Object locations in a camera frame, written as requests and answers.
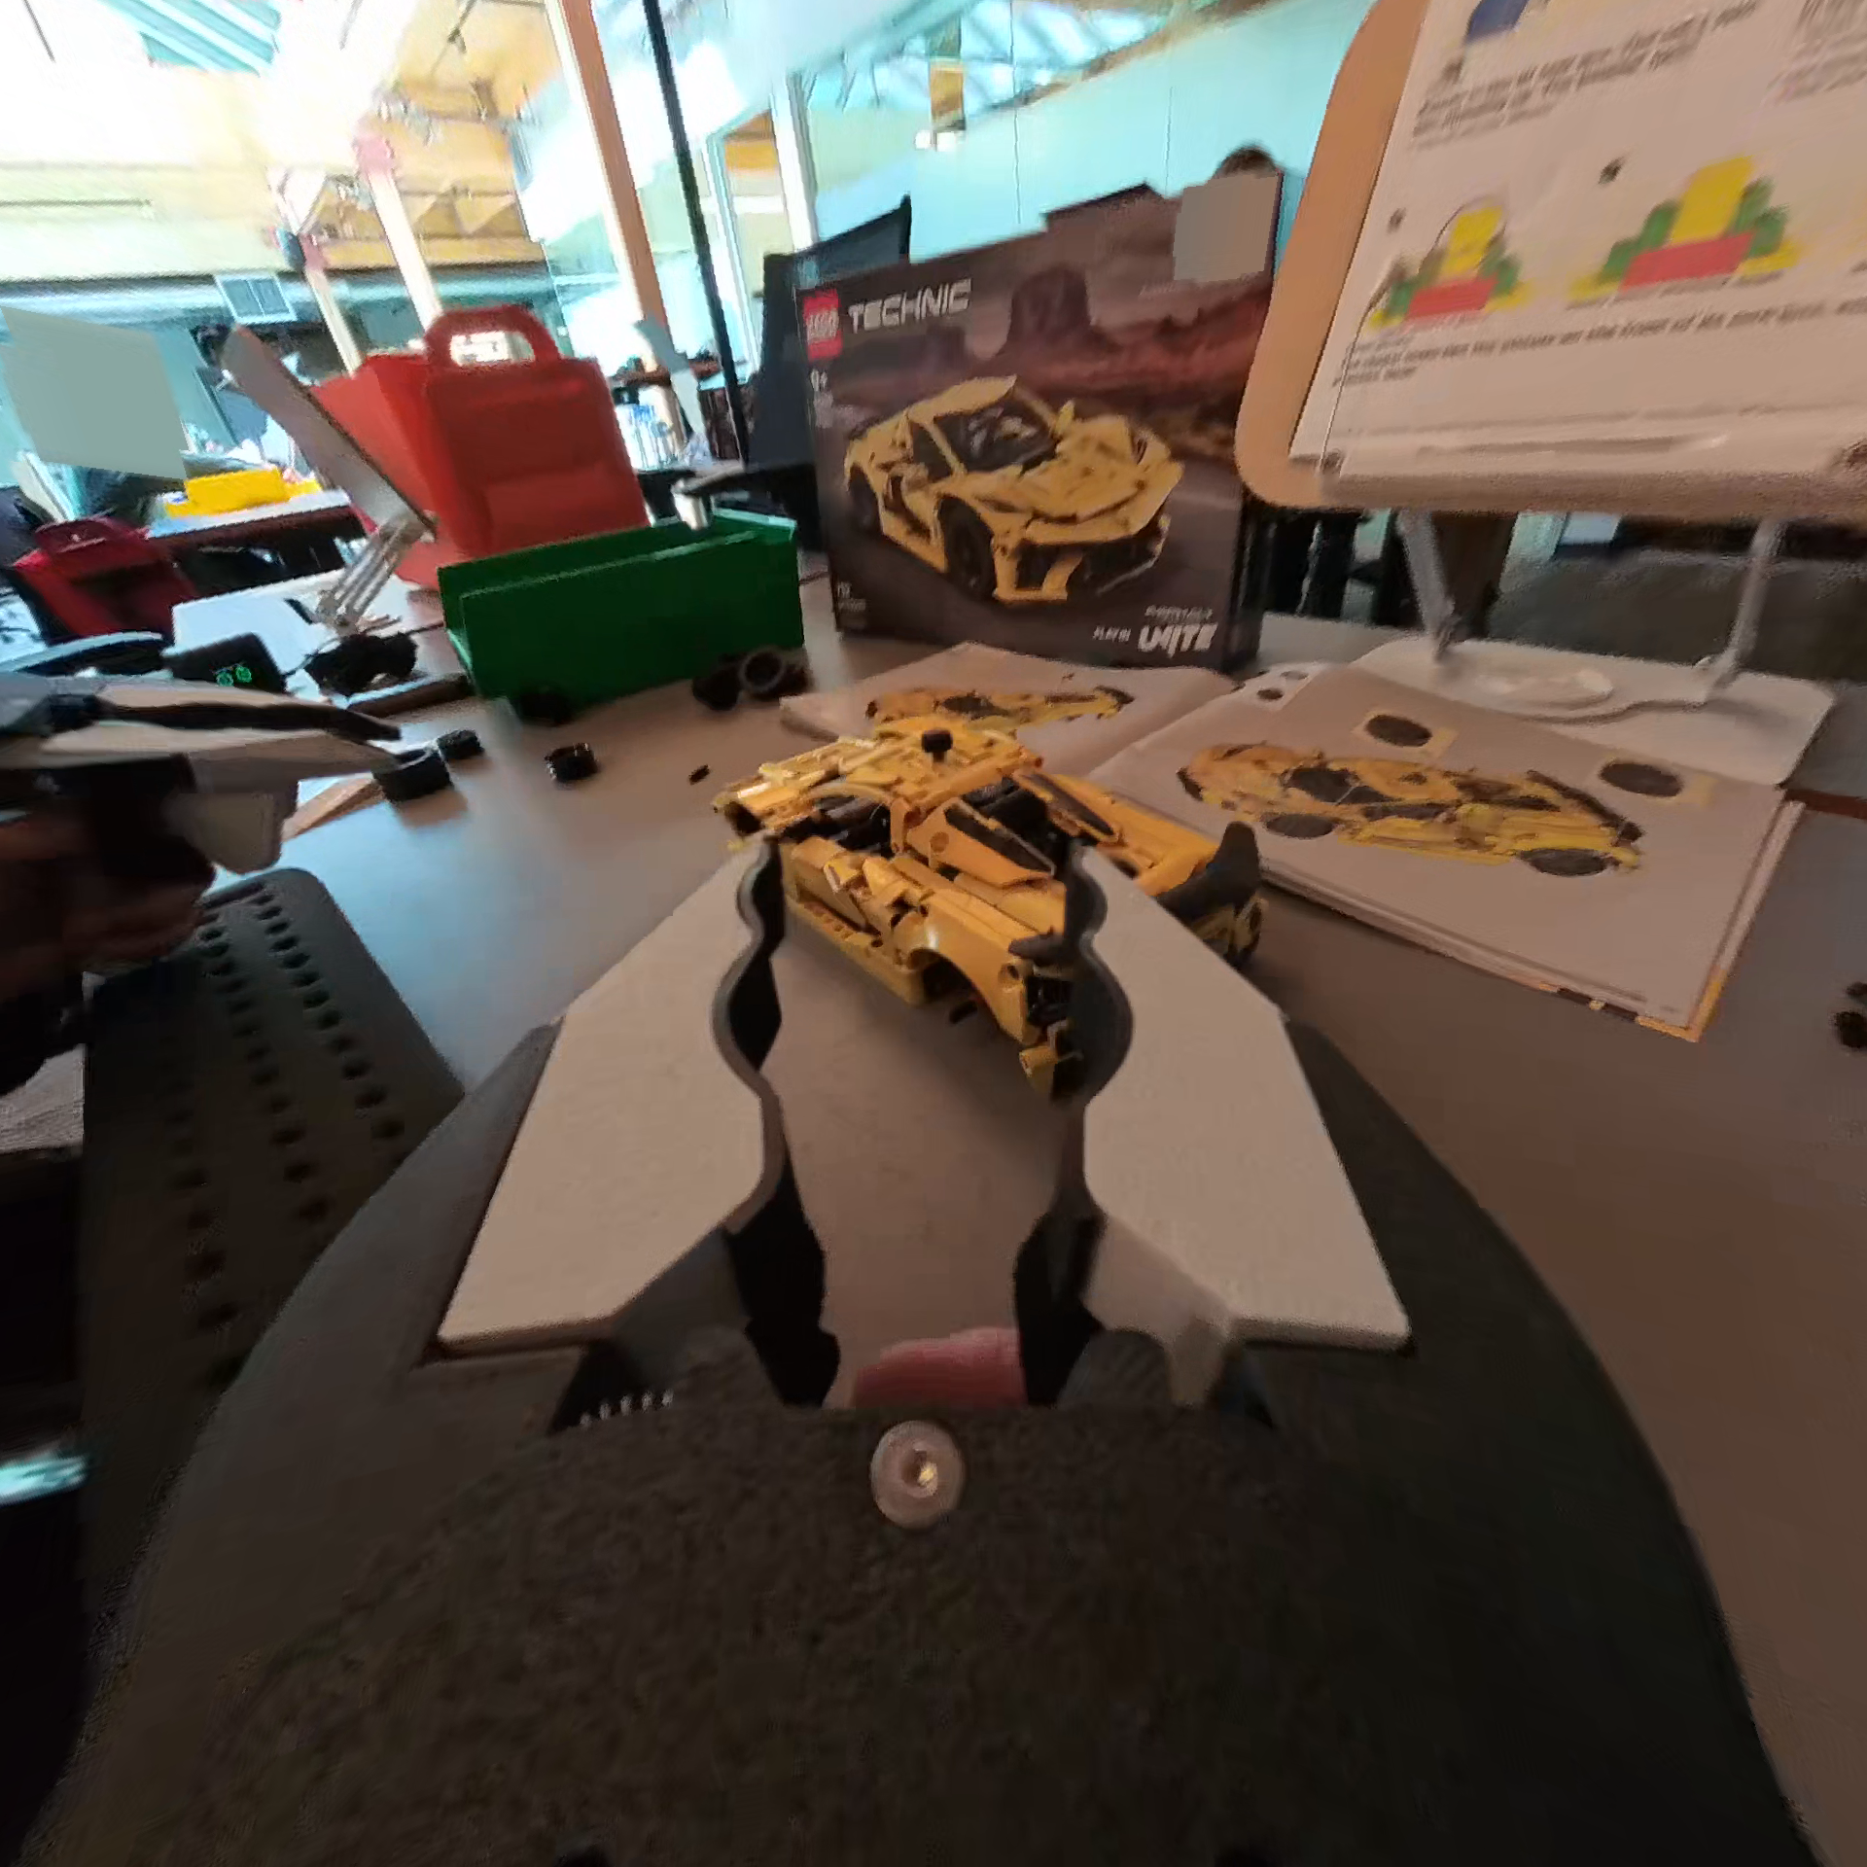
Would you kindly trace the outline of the white rounded object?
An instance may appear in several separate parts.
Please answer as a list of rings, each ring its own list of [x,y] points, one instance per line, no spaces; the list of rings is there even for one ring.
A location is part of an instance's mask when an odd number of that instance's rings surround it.
[[[1785,787],[1830,719],[1832,689],[1738,671],[1716,683],[1676,663],[1592,655],[1520,641],[1434,648],[1401,638],[1360,657],[1366,674],[1474,709],[1654,763]]]

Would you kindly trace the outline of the yellow toy brick car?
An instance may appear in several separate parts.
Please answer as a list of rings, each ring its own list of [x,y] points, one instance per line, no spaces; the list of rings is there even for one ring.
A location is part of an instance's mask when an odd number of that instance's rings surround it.
[[[1010,731],[908,715],[760,765],[713,810],[777,844],[784,897],[903,1002],[966,987],[1057,1097],[1080,1076],[1071,1033],[1067,864],[1099,853],[1226,965],[1262,937],[1253,834],[1212,840],[1084,779],[1057,777]]]

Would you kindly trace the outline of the toy car set box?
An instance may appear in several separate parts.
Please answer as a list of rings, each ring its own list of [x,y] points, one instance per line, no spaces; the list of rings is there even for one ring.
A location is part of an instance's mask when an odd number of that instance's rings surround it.
[[[1233,458],[1283,168],[798,294],[831,614],[847,638],[1109,668],[1245,655]]]

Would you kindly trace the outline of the person's right hand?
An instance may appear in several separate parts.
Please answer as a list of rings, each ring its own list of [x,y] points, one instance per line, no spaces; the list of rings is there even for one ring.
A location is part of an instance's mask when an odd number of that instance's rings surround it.
[[[1021,1409],[1026,1398],[1019,1330],[1007,1324],[892,1344],[850,1392],[853,1409],[936,1413]]]

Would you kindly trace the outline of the dark office chair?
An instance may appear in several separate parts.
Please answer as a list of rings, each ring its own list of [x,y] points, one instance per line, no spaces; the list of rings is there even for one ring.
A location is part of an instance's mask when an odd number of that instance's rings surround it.
[[[904,263],[912,224],[913,205],[904,192],[883,216],[841,235],[767,257],[762,350],[744,453],[674,483],[674,508],[690,528],[707,526],[718,511],[762,511],[791,519],[803,549],[822,549],[803,300],[855,273]]]

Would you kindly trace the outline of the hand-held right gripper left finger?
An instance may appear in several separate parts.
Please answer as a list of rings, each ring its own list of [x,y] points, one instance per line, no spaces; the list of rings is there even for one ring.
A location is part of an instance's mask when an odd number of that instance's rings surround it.
[[[746,844],[556,1022],[438,1342],[458,1356],[606,1346],[670,1388],[692,1337],[746,1337],[816,1409],[841,1349],[775,1086],[787,897]]]

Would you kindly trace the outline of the green plastic bin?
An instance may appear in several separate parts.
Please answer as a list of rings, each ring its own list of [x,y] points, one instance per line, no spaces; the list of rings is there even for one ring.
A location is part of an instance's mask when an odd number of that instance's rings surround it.
[[[804,641],[795,531],[757,513],[487,555],[442,566],[436,585],[488,703],[554,690],[583,709]]]

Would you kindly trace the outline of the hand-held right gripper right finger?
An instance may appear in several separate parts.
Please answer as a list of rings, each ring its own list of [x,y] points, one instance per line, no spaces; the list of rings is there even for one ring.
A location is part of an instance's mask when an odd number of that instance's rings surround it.
[[[1107,857],[1064,882],[1057,1183],[1014,1270],[1033,1404],[1096,1337],[1144,1337],[1181,1406],[1257,1346],[1396,1354],[1405,1304],[1283,1010]]]

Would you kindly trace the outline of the black device with green light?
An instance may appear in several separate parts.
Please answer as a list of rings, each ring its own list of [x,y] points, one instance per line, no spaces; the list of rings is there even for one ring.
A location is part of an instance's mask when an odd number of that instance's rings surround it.
[[[287,694],[289,676],[257,633],[214,638],[198,645],[171,645],[163,668],[186,684],[216,684],[239,694]]]

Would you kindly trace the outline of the wheel picture instruction booklet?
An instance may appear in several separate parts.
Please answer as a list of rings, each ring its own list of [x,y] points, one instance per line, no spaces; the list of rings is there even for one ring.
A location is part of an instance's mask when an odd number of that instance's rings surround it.
[[[1805,808],[1773,784],[1287,664],[1091,770],[1405,942],[1651,1030],[1704,1036]]]

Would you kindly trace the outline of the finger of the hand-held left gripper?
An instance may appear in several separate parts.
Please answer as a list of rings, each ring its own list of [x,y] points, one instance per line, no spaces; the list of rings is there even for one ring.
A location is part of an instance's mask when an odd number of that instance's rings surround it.
[[[155,731],[395,731],[384,718],[289,690],[175,679],[102,684],[87,695],[87,724]]]
[[[305,781],[371,776],[402,746],[369,715],[214,728],[122,715],[46,738],[43,789],[78,808],[109,874],[257,874],[281,857]]]

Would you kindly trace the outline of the grey desk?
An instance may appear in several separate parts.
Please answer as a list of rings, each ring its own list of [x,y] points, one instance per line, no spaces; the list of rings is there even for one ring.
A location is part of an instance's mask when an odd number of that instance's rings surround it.
[[[798,740],[685,687],[575,721],[600,770],[556,784],[503,706],[453,706],[484,758],[410,806],[287,844],[463,1084],[554,1020],[727,853],[710,799]],[[710,763],[712,779],[686,784]],[[1710,1030],[1651,1033],[1275,895],[1253,978],[1313,1025],[1533,1262],[1665,1467],[1758,1727],[1830,1863],[1865,1851],[1862,689],[1795,774],[1811,806]],[[811,935],[777,955],[777,1084],[830,1262],[844,1373],[1012,1317],[1060,1108],[977,1018],[913,1014]]]

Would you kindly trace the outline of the grey tilted stand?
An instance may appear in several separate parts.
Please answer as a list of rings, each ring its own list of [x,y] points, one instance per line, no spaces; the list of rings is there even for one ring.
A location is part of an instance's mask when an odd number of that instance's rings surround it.
[[[364,547],[318,598],[316,619],[337,638],[356,636],[410,549],[436,535],[434,516],[318,401],[248,326],[228,328],[217,363],[287,435],[316,478],[342,491],[364,524]]]

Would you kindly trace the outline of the printed instruction sheet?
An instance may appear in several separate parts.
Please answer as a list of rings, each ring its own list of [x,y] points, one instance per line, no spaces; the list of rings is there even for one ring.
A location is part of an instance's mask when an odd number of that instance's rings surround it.
[[[1862,4],[1430,4],[1292,458],[1854,474],[1862,334]]]

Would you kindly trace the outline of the person's left hand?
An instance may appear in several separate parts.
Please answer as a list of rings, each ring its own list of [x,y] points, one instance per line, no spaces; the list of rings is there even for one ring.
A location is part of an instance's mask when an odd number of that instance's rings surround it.
[[[7,864],[2,1005],[166,957],[195,933],[202,894],[195,878],[144,882],[53,859]]]

